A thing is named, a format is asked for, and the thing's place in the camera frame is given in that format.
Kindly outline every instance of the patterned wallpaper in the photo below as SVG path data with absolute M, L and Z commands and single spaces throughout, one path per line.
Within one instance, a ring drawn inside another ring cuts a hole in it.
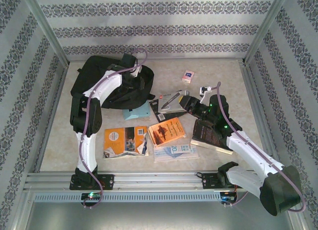
M 318 0 L 286 0 L 249 64 L 280 160 L 297 167 L 318 229 Z
M 68 59 L 243 58 L 273 0 L 37 0 Z
M 33 170 L 64 68 L 24 0 L 0 0 L 0 230 Z

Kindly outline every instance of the package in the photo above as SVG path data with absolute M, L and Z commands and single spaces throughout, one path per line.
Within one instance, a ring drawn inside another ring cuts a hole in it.
M 177 117 L 149 127 L 148 133 L 154 147 L 185 137 L 183 127 Z
M 195 146 L 187 144 L 169 147 L 156 147 L 154 148 L 154 156 L 155 162 L 157 162 L 176 159 L 198 158 L 199 154 Z
M 159 113 L 184 112 L 184 109 L 179 103 L 182 96 L 189 95 L 187 90 L 179 90 L 177 92 L 160 95 L 158 100 Z
M 233 150 L 223 145 L 215 136 L 214 130 L 205 125 L 204 121 L 198 119 L 195 120 L 193 136 L 190 143 L 200 147 L 215 149 L 226 154 L 233 154 Z
M 182 81 L 187 82 L 187 83 L 191 83 L 193 76 L 194 76 L 194 72 L 186 70 L 183 77 L 182 77 Z
M 171 113 L 159 113 L 158 112 L 158 99 L 149 102 L 149 105 L 150 105 L 151 109 L 153 110 L 153 112 L 154 112 L 154 114 L 159 122 L 170 120 L 170 119 L 175 118 L 175 117 L 181 117 L 182 115 L 187 113 L 186 111 L 184 111 L 184 112 L 171 112 Z
M 106 129 L 104 133 L 104 158 L 148 155 L 145 146 L 146 133 L 146 126 Z

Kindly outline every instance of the eraser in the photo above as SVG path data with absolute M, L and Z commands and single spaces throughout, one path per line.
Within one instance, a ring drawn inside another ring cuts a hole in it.
M 182 81 L 187 82 L 187 83 L 191 83 L 191 79 L 194 76 L 194 72 L 186 70 L 183 77 L 182 77 Z

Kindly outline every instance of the cable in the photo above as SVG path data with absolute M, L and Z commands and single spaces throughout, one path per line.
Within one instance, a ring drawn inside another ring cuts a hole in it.
M 247 143 L 250 147 L 253 148 L 253 150 L 255 150 L 269 165 L 271 165 L 277 172 L 279 172 L 283 177 L 284 179 L 287 180 L 287 182 L 295 189 L 295 191 L 297 192 L 297 194 L 300 196 L 301 200 L 302 200 L 302 203 L 303 203 L 303 206 L 300 208 L 300 209 L 297 209 L 297 210 L 293 210 L 293 209 L 289 209 L 288 211 L 290 212 L 294 212 L 294 213 L 300 213 L 300 212 L 303 212 L 305 209 L 306 209 L 306 201 L 305 201 L 305 198 L 303 196 L 303 194 L 301 193 L 301 191 L 297 188 L 297 186 L 291 181 L 290 178 L 288 178 L 277 166 L 275 166 L 273 164 L 273 162 L 271 162 L 262 152 L 260 152 L 253 144 L 251 144 L 250 142 L 248 142 L 244 137 L 242 137 L 238 131 L 233 127 L 233 125 L 230 123 L 229 119 L 226 117 L 226 114 L 225 114 L 225 111 L 223 109 L 223 106 L 222 106 L 222 102 L 221 102 L 221 96 L 220 96 L 220 86 L 221 86 L 221 82 L 218 82 L 218 85 L 216 86 L 216 90 L 217 90 L 217 95 L 218 95 L 218 101 L 219 101 L 219 106 L 220 106 L 220 109 L 221 109 L 221 112 L 222 112 L 222 115 L 224 117 L 224 119 L 226 120 L 226 122 L 228 123 L 228 125 L 231 127 L 231 129 L 237 134 L 237 136 L 239 138 L 242 139 L 242 141 L 244 141 L 245 143 Z M 239 203 L 243 197 L 235 202 L 233 205 Z
M 245 198 L 245 196 L 248 194 L 248 191 L 246 191 L 244 194 L 243 194 L 243 196 L 239 199 L 239 200 L 236 200 L 234 203 L 231 203 L 230 201 L 227 201 L 227 200 L 222 200 L 221 202 L 226 202 L 226 203 L 228 203 L 228 204 L 225 204 L 224 203 L 224 208 L 226 208 L 226 207 L 233 207 L 233 206 L 235 206 L 236 204 L 238 204 L 240 201 L 242 201 L 243 200 L 243 198 Z
M 133 66 L 131 68 L 127 68 L 127 69 L 124 69 L 124 70 L 120 70 L 120 71 L 117 71 L 117 72 L 114 72 L 112 74 L 110 74 L 109 76 L 103 78 L 102 80 L 100 80 L 97 85 L 93 88 L 93 90 L 90 92 L 89 94 L 89 97 L 88 97 L 88 100 L 87 100 L 87 107 L 86 107 L 86 119 L 85 119 L 85 125 L 84 125 L 84 131 L 80 137 L 80 143 L 79 143 L 79 154 L 80 154 L 80 160 L 81 162 L 83 163 L 83 166 L 85 167 L 85 169 L 88 171 L 88 173 L 92 176 L 92 178 L 97 182 L 97 184 L 99 185 L 99 188 L 100 188 L 100 198 L 98 200 L 97 203 L 95 203 L 93 206 L 90 206 L 89 208 L 92 209 L 92 208 L 95 208 L 101 201 L 102 201 L 102 198 L 103 198 L 103 186 L 101 185 L 101 183 L 99 182 L 99 180 L 95 177 L 95 175 L 93 175 L 93 173 L 89 170 L 88 166 L 86 165 L 85 161 L 84 161 L 84 158 L 82 156 L 82 153 L 81 153 L 81 148 L 82 148 L 82 145 L 83 145 L 83 142 L 84 142 L 84 137 L 86 135 L 86 131 L 87 131 L 87 127 L 88 127 L 88 119 L 89 119 L 89 105 L 90 105 L 90 100 L 92 98 L 92 96 L 94 95 L 94 93 L 96 92 L 97 88 L 104 82 L 106 81 L 107 79 L 109 79 L 110 77 L 116 75 L 116 74 L 120 74 L 120 73 L 123 73 L 123 72 L 126 72 L 126 71 L 130 71 L 130 70 L 134 70 L 138 67 L 141 67 L 147 60 L 148 58 L 148 53 L 147 51 L 144 49 L 144 48 L 138 48 L 138 49 L 135 49 L 133 51 L 133 53 L 137 52 L 137 51 L 143 51 L 146 53 L 146 57 L 145 59 L 138 65 L 136 66 Z M 86 202 L 87 199 L 85 199 L 83 201 L 83 206 L 84 208 L 86 208 Z

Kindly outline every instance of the black book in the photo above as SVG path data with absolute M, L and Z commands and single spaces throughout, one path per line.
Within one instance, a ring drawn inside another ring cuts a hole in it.
M 191 144 L 209 149 L 215 149 L 226 154 L 233 154 L 233 150 L 221 143 L 215 136 L 214 130 L 211 127 L 205 125 L 205 122 L 198 119 L 195 120 Z
M 156 99 L 156 100 L 149 102 L 149 104 L 150 104 L 151 109 L 154 111 L 154 114 L 159 122 L 164 122 L 166 120 L 170 120 L 170 119 L 175 118 L 175 117 L 181 117 L 187 113 L 186 111 L 184 111 L 184 112 L 172 112 L 172 113 L 159 113 L 158 112 L 158 106 L 159 106 L 158 101 L 159 101 L 159 99 Z

